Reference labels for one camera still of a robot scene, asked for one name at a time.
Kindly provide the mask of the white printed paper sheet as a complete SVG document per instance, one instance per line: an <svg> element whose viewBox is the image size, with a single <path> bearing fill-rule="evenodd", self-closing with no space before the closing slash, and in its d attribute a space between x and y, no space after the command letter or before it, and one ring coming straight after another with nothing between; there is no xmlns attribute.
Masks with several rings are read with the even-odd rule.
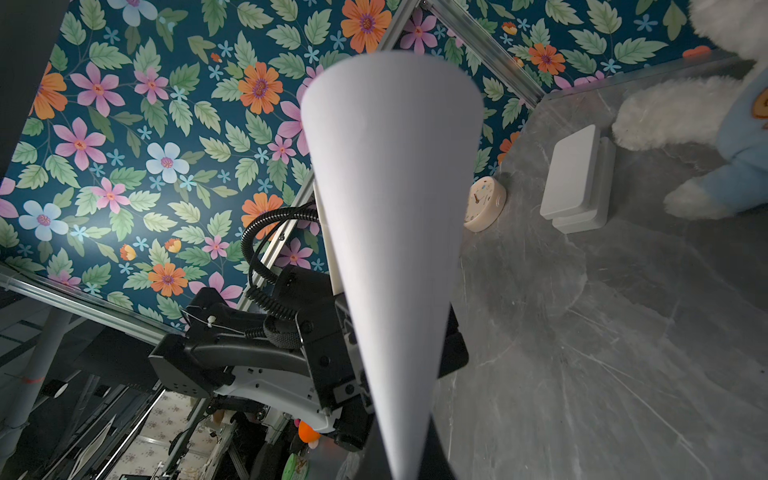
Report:
<svg viewBox="0 0 768 480"><path fill-rule="evenodd" d="M409 51L341 61L301 120L396 479L420 469L483 123L455 65Z"/></svg>

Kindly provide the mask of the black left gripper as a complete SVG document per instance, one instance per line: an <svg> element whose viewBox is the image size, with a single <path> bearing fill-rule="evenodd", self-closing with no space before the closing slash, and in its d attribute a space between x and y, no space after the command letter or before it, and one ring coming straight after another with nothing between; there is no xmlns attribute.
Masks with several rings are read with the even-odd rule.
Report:
<svg viewBox="0 0 768 480"><path fill-rule="evenodd" d="M281 304L293 315L281 330L300 342L320 411L335 417L327 436L347 450L362 449L375 412L345 295L333 291L329 275L288 266Z"/></svg>

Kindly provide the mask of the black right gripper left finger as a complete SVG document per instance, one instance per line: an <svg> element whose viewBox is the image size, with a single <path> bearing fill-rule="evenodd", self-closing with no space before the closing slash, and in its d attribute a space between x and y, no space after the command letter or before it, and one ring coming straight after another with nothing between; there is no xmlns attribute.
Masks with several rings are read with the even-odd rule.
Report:
<svg viewBox="0 0 768 480"><path fill-rule="evenodd" d="M378 417L375 416L355 480L392 480Z"/></svg>

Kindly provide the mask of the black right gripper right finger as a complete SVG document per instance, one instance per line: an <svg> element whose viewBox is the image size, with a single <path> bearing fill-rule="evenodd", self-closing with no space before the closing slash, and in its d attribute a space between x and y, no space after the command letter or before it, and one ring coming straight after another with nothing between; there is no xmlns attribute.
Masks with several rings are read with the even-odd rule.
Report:
<svg viewBox="0 0 768 480"><path fill-rule="evenodd" d="M424 452L419 469L418 480L455 480L446 454L442 448L439 435L431 419L425 440Z"/></svg>

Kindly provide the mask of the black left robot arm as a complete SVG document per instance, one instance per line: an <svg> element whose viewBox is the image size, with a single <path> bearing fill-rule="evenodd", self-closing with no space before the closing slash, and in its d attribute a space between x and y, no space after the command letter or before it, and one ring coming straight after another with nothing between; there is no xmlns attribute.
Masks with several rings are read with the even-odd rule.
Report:
<svg viewBox="0 0 768 480"><path fill-rule="evenodd" d="M234 308L223 288L204 286L177 311L185 333L151 346L104 330L76 364L137 390L161 385L204 399L210 413L270 407L362 449L375 415L344 294L326 274L288 267L262 297L267 306Z"/></svg>

